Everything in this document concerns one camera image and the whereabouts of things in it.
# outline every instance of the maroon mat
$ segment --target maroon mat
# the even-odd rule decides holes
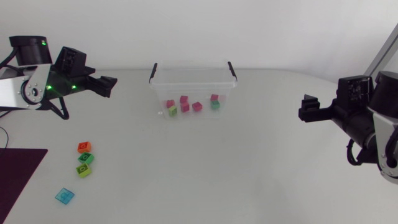
[[[46,153],[46,149],[0,149],[0,223]]]

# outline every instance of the blue block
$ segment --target blue block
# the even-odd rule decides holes
[[[60,202],[64,203],[65,205],[67,205],[69,201],[73,198],[73,196],[75,196],[74,193],[65,188],[62,188],[61,191],[57,194],[57,196],[55,196],[55,198]]]

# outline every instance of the clear plastic container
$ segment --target clear plastic container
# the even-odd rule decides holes
[[[150,87],[157,92],[166,119],[219,118],[223,112],[229,92],[238,85],[238,79],[231,62],[196,63],[173,61],[155,63],[149,79]],[[220,107],[211,107],[211,95],[218,95]],[[182,112],[180,97],[188,96],[190,110]],[[175,116],[169,115],[167,100],[174,100]],[[200,111],[194,111],[192,104],[202,104]]]

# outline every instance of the lime green block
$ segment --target lime green block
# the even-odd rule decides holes
[[[169,108],[169,115],[175,116],[176,114],[177,114],[177,107],[175,105],[173,105]]]
[[[81,163],[91,164],[93,162],[94,155],[88,152],[83,152],[83,154],[78,158]]]
[[[77,173],[79,174],[79,177],[81,177],[81,178],[83,178],[91,173],[90,168],[85,163],[76,167],[76,170],[77,170]]]
[[[220,103],[219,103],[219,101],[218,101],[218,100],[213,100],[213,101],[211,102],[211,109],[216,110],[216,109],[218,109],[218,108],[220,108]]]

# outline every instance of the container handle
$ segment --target container handle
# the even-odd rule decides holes
[[[231,73],[232,73],[232,76],[235,77],[235,80],[236,80],[236,81],[238,81],[238,78],[237,78],[237,76],[236,76],[236,74],[235,74],[234,68],[232,67],[232,63],[231,63],[231,62],[228,62],[228,66],[229,66],[229,70],[230,70]],[[152,80],[152,78],[155,76],[156,68],[157,68],[157,63],[154,64],[154,67],[153,67],[153,69],[152,69],[152,73],[150,74],[150,77],[149,77],[149,83],[150,83],[150,81]]]
[[[152,78],[155,76],[156,68],[157,68],[157,63],[154,64],[154,68],[152,69],[152,73],[150,74],[149,77],[149,83],[152,80]]]
[[[236,81],[238,81],[238,78],[235,74],[234,68],[232,67],[232,63],[228,62],[228,66],[229,66],[229,69],[231,70],[232,76],[235,77]]]

